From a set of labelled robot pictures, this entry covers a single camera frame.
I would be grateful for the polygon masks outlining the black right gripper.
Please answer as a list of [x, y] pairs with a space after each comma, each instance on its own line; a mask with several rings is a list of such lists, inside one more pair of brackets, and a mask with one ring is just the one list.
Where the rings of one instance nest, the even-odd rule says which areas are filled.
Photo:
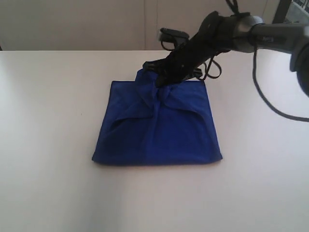
[[155, 87], [164, 87], [173, 82], [183, 82], [198, 77], [194, 70], [212, 57], [212, 44], [199, 41], [188, 41], [172, 51], [163, 61], [146, 61], [142, 65], [145, 71], [158, 73]]

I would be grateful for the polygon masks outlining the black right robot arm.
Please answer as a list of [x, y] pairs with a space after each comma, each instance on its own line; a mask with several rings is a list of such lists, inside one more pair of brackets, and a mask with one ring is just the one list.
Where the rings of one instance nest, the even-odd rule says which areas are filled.
[[309, 93], [309, 27], [300, 23], [265, 24], [258, 16], [240, 13], [224, 17], [210, 13], [198, 32], [184, 42], [178, 42], [163, 59], [148, 61], [143, 69], [158, 74], [157, 87], [178, 84], [196, 78], [203, 81], [199, 66], [206, 60], [229, 51], [252, 53], [267, 49], [291, 55], [290, 71], [297, 75], [305, 94]]

